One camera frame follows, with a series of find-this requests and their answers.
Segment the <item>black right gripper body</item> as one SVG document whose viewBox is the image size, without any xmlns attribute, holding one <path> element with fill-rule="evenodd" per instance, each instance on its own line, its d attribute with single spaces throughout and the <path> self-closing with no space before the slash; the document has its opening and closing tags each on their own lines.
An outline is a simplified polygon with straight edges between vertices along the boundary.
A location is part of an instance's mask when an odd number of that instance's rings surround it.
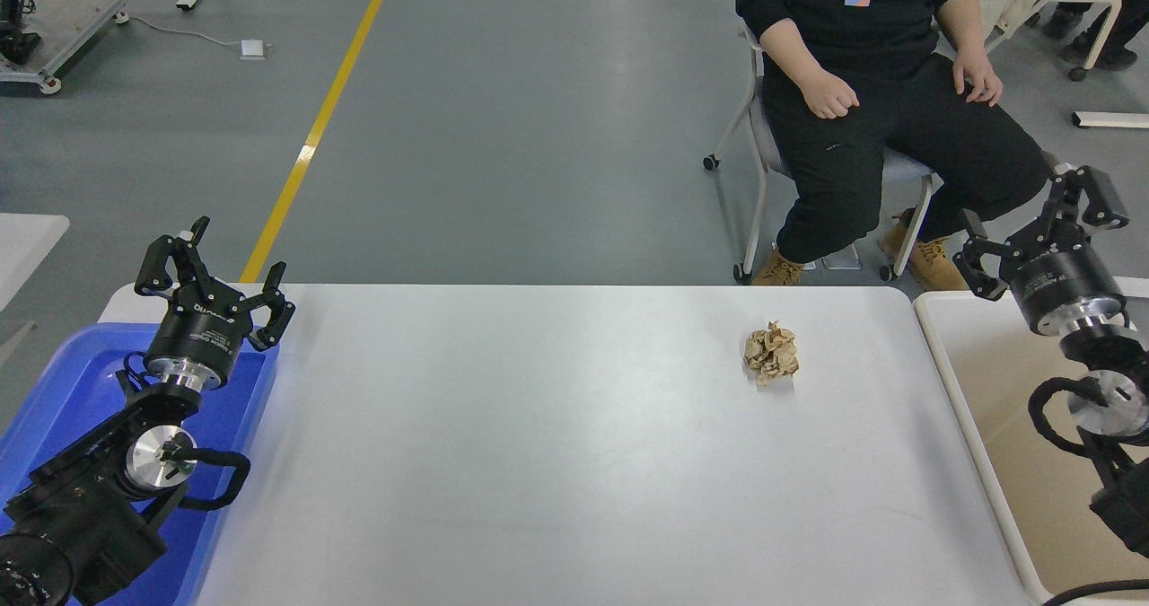
<svg viewBox="0 0 1149 606">
<path fill-rule="evenodd" d="M 1126 298 L 1092 246 L 1092 239 L 1007 241 L 1017 263 L 1008 286 L 1030 331 L 1063 337 L 1124 314 Z"/>
</svg>

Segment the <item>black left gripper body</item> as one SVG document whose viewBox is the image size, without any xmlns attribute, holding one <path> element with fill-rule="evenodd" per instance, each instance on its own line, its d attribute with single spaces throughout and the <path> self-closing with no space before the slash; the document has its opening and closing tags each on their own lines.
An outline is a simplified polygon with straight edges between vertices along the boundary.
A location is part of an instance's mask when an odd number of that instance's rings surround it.
<svg viewBox="0 0 1149 606">
<path fill-rule="evenodd" d="M 186 360 L 209 370 L 209 379 L 228 381 L 250 328 L 250 314 L 233 312 L 241 291 L 218 285 L 202 299 L 198 287 L 177 287 L 144 361 L 159 377 L 167 365 Z"/>
</svg>

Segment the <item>person's left hand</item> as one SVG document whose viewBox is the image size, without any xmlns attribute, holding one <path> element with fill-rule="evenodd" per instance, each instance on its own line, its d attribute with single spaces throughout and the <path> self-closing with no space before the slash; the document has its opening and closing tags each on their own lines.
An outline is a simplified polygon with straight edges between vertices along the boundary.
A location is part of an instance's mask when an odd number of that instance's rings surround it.
<svg viewBox="0 0 1149 606">
<path fill-rule="evenodd" d="M 953 57 L 953 89 L 967 103 L 996 107 L 1003 95 L 1003 82 L 995 72 L 984 47 L 957 49 Z"/>
</svg>

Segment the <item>person's right hand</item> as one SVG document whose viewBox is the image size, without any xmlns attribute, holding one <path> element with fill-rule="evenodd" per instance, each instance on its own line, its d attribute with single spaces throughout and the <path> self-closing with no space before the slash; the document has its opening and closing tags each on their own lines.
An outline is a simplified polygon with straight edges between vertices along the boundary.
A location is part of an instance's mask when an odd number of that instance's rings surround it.
<svg viewBox="0 0 1149 606">
<path fill-rule="evenodd" d="M 826 70 L 802 75 L 797 82 L 802 99 L 816 118 L 845 118 L 859 108 L 859 99 L 845 79 Z"/>
</svg>

